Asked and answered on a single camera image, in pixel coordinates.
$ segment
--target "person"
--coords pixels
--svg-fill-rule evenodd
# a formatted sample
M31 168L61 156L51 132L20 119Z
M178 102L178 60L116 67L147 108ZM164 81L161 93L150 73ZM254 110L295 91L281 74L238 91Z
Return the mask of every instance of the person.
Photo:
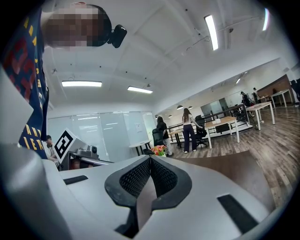
M188 153L189 151L189 135L191 135L192 149L195 152L197 148L197 144L196 144L194 129L192 127L191 122L193 122L199 128L202 127L196 123L196 121L193 119L192 114L187 108L183 110L182 122L183 122L183 136L184 136L184 153Z
M258 104L260 103L260 96L258 95L256 88L253 88L253 90L254 90L253 96L254 96L255 104Z
M164 145L167 147L167 155L168 156L172 156L173 153L172 153L172 150L171 150L171 144L170 144L170 140L169 140L169 135L168 135L168 132L167 132L167 125L164 123L164 120L162 117L158 117L157 118L157 126L159 131L163 131L163 142L164 142Z
M240 92L242 95L242 103L246 106L246 107L250 107L250 100L247 96L247 94L245 94L243 91Z
M99 6L75 3L66 9L29 14L5 48L1 63L9 79L33 108L19 144L48 159L46 141L49 90L43 72L45 47L101 46L112 33L111 22Z
M49 154L47 155L47 158L55 163L55 165L58 167L60 165L60 162L58 161L55 152L54 152L54 146L52 142L52 138L50 135L47 135L46 137L46 143L47 143L47 148L49 150Z

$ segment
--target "flowers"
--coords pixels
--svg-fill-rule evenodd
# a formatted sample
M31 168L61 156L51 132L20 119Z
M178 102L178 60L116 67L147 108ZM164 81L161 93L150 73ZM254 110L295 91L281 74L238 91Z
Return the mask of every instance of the flowers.
M165 149L166 149L166 146L164 145L158 145L154 148L151 148L151 150L155 153L155 155L157 156L163 156L165 154Z

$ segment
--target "dark pants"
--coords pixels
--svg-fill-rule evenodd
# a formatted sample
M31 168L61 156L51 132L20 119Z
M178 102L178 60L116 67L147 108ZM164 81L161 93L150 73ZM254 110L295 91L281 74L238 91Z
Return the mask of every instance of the dark pants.
M183 125L183 136L184 136L184 151L189 151L189 135L191 134L192 149L197 148L194 129L191 124Z

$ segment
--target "white desk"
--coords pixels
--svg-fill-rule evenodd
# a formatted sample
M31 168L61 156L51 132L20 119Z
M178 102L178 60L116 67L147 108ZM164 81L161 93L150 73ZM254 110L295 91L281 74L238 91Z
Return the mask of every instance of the white desk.
M140 153L139 153L138 147L141 148L141 153L144 154L144 153L143 153L143 149L142 149L142 145L145 144L146 149L148 149L148 146L149 146L149 149L151 149L150 144L149 144L150 142L151 142L151 140L146 140L146 141L142 141L142 142L138 142L138 143L136 143L136 144L130 145L129 147L130 147L130 148L135 148L135 149L136 149L136 152L137 152L137 155L139 156Z
M261 130L260 121L262 120L260 109L262 109L266 106L270 106L271 115L272 115L272 123L275 124L274 113L273 113L273 108L272 108L272 103L271 102L259 103L259 104L256 104L256 105L253 105L251 107L246 108L246 111L255 111L257 122L258 122L258 130Z
M205 129L207 130L207 137L208 137L208 142L210 143L210 149L211 149L211 141L210 141L210 129L215 128L217 126L223 125L223 124L228 124L229 125L229 131L230 131L230 135L232 135L232 131L231 131L231 123L235 124L235 131L236 131L236 137L237 137L237 142L240 142L240 135L239 135L239 129L238 129L238 124L236 122L236 118L235 117L224 117L220 119L221 122L220 123L216 123L216 124L212 124L211 122L206 122L205 123Z
M272 100L273 100L273 104L274 104L274 108L275 108L274 97L276 97L276 96L278 96L278 98L279 98L279 101L280 101L280 105L281 105L281 99L280 99L280 95L282 95L283 102L284 102L284 104L285 104L285 107L286 107L286 102L285 102L285 93L286 93L286 92L289 92L289 94L290 94L290 98L291 98L291 101L292 101L292 96L291 96L291 92L290 92L290 90L289 90L289 89L286 89L286 90L280 91L280 92L278 92L278 93L275 93L275 94L271 95L271 97L272 97Z
M175 135L176 142L177 142L177 145L179 146L179 148L181 148L181 142L180 142L178 133L182 133L182 132L183 132L183 129L179 129L179 130L172 131L172 132L168 133L169 135L172 135L172 134Z

